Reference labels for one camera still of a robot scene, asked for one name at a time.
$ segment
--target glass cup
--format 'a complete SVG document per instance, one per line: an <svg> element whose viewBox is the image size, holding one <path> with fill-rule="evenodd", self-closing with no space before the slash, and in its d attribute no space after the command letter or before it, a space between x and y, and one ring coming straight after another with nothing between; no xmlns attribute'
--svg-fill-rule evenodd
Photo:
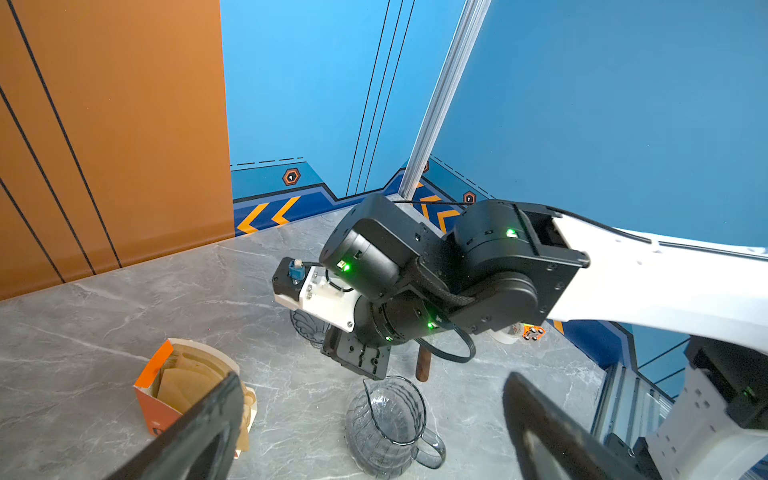
<svg viewBox="0 0 768 480"><path fill-rule="evenodd" d="M346 443L357 465L376 478L400 476L411 462L439 468L445 461L445 443L426 428L426 406L419 389L401 376L373 382L346 412ZM421 450L423 439L437 455Z"/></svg>

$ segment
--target hexagonal sticker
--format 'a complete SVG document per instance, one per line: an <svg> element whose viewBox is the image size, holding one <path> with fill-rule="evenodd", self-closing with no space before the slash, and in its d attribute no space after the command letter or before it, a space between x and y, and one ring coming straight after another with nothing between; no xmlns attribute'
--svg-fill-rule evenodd
<svg viewBox="0 0 768 480"><path fill-rule="evenodd" d="M289 168L286 170L286 173L283 175L283 183L287 185L288 187L291 185L296 185L298 183L299 179L301 178L301 174L299 173L298 168Z"/></svg>

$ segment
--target yellow chevron arrow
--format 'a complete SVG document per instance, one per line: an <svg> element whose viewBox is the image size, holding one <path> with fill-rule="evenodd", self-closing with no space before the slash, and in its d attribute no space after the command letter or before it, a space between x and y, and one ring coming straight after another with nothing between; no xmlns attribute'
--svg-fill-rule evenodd
<svg viewBox="0 0 768 480"><path fill-rule="evenodd" d="M439 202L440 197L437 195L432 195L431 197L424 197L419 198L419 201L422 202ZM426 217L427 220L429 220L429 213L427 212L427 206L425 204L422 204L422 212L424 213L424 217Z"/></svg>
<svg viewBox="0 0 768 480"><path fill-rule="evenodd" d="M252 226L250 226L250 223L254 221L256 217L259 216L259 214L266 208L267 205L269 205L269 203L261 204L258 207L254 208L253 211L249 213L248 216L245 217L242 222L240 222L240 225L237 226L237 229L245 233L253 233L253 232L259 231L253 228Z"/></svg>
<svg viewBox="0 0 768 480"><path fill-rule="evenodd" d="M283 215L287 213L288 210L293 206L294 203L296 203L296 200L299 200L301 196L294 197L286 202L285 205L283 205L283 208L279 209L274 217L272 217L272 221L277 223L278 227L282 227L286 223L290 223L290 220L286 220L283 218Z"/></svg>
<svg viewBox="0 0 768 480"><path fill-rule="evenodd" d="M440 230L442 230L443 233L448 233L445 231L445 219L446 217L455 217L456 215L461 215L456 210L446 210L444 212L438 212L437 214L437 221L440 222Z"/></svg>

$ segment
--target wooden handle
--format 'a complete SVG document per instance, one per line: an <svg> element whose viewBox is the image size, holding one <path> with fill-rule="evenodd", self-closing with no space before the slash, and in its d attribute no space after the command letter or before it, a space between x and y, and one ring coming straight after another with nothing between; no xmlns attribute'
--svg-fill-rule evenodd
<svg viewBox="0 0 768 480"><path fill-rule="evenodd" d="M429 367L432 364L432 354L419 345L419 359L416 360L416 379L420 382L429 380Z"/></svg>

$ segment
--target marble countertop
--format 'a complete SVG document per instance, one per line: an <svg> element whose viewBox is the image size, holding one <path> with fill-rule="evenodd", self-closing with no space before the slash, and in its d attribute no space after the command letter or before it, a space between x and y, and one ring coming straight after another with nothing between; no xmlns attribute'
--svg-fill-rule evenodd
<svg viewBox="0 0 768 480"><path fill-rule="evenodd" d="M133 383L162 342L178 337L232 357L257 392L250 451L229 478L366 478L343 421L362 378L293 330L270 284L282 257L315 260L344 214L0 302L0 477L100 479L135 455L151 437ZM452 333L432 338L464 352ZM559 332L511 346L482 334L475 343L469 363L433 358L427 383L414 380L415 343L392 349L389 374L419 386L427 426L448 451L439 470L414 463L402 478L521 478L501 404L513 370L589 429L604 372Z"/></svg>

